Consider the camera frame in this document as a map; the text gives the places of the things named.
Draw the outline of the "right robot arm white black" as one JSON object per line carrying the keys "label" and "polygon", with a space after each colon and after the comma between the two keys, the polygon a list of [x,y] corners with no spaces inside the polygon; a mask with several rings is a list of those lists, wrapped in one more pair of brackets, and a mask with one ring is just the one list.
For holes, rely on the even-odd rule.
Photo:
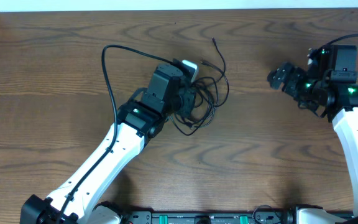
{"label": "right robot arm white black", "polygon": [[324,209],[297,206],[282,219],[284,223],[358,223],[358,72],[355,45],[326,44],[310,49],[308,69],[285,62],[272,70],[267,81],[271,88],[291,96],[301,109],[317,113],[332,124],[344,151],[351,179],[354,208],[349,219]]}

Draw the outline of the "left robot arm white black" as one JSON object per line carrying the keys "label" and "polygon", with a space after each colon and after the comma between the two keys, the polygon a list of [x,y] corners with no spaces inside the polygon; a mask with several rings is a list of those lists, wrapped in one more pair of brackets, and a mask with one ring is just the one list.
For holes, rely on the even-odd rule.
{"label": "left robot arm white black", "polygon": [[161,132],[171,114],[191,114],[197,74],[197,64],[187,60],[157,65],[148,87],[137,89],[116,111],[114,123],[96,150],[45,199],[31,195],[21,208],[20,222],[120,223],[122,215],[99,202],[101,196]]}

